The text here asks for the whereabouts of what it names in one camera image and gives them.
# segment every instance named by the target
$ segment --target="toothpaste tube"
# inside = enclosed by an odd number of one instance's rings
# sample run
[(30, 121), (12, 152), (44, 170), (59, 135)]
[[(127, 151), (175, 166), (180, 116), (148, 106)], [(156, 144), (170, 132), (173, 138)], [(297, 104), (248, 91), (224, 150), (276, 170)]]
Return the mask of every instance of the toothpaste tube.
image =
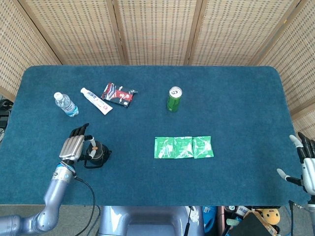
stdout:
[(81, 93), (94, 104), (104, 115), (106, 115), (110, 110), (113, 108), (109, 105), (107, 105), (103, 100), (101, 100), (99, 97), (97, 97), (94, 93), (87, 90), (86, 88), (81, 89)]

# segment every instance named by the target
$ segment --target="woven partition panel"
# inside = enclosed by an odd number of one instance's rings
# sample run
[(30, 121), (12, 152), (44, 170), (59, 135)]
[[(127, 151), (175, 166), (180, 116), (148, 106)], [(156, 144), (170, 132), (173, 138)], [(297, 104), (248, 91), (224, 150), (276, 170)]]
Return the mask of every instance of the woven partition panel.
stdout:
[(315, 0), (309, 0), (259, 63), (279, 71), (290, 110), (315, 98), (314, 55)]
[(293, 121), (294, 129), (315, 140), (315, 111), (307, 113)]
[(118, 0), (130, 64), (182, 65), (196, 0)]
[(120, 64), (106, 0), (22, 0), (64, 64)]
[(39, 37), (13, 1), (0, 1), (0, 90), (11, 100), (26, 68), (58, 63)]
[(247, 65), (293, 0), (208, 0), (194, 65)]

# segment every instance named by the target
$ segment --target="bottle label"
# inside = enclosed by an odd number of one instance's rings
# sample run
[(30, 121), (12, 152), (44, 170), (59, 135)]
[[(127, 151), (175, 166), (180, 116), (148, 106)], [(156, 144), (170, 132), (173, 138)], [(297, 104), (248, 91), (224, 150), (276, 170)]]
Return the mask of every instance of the bottle label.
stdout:
[(71, 113), (71, 112), (74, 111), (75, 105), (74, 105), (74, 103), (71, 101), (71, 103), (70, 103), (69, 106), (67, 106), (66, 108), (62, 108), (62, 109), (63, 109), (64, 112), (66, 112), (66, 113)]

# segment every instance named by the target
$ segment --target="metal robot arm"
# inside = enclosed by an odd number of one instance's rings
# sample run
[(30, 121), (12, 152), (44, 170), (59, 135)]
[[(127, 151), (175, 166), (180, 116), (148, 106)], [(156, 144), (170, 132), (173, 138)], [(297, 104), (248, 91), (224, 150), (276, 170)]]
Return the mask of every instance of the metal robot arm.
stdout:
[(65, 141), (59, 158), (62, 160), (53, 173), (48, 190), (45, 194), (45, 208), (40, 213), (22, 218), (19, 215), (0, 217), (0, 236), (38, 235), (56, 227), (59, 218), (59, 208), (62, 204), (65, 192), (73, 178), (76, 178), (74, 163), (82, 157), (84, 140), (91, 141), (95, 147), (94, 138), (91, 135), (84, 136), (89, 124), (74, 129), (70, 137)]
[(315, 141), (308, 139), (302, 133), (298, 133), (300, 140), (290, 135), (294, 143), (302, 166), (301, 179), (287, 175), (283, 170), (277, 169), (278, 174), (284, 180), (302, 186), (303, 190), (310, 194), (308, 201), (308, 211), (311, 215), (313, 233), (315, 235)]

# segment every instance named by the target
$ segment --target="can lid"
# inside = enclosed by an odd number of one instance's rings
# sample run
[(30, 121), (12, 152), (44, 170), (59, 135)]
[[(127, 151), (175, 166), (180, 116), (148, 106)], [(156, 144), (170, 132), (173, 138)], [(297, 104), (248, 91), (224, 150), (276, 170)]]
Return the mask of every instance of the can lid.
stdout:
[(61, 92), (56, 92), (56, 93), (54, 94), (54, 98), (55, 98), (56, 100), (61, 100), (61, 99), (63, 98), (63, 95), (61, 94)]
[(169, 90), (169, 95), (173, 98), (179, 98), (181, 97), (183, 94), (182, 90), (180, 87), (172, 87), (170, 90)]

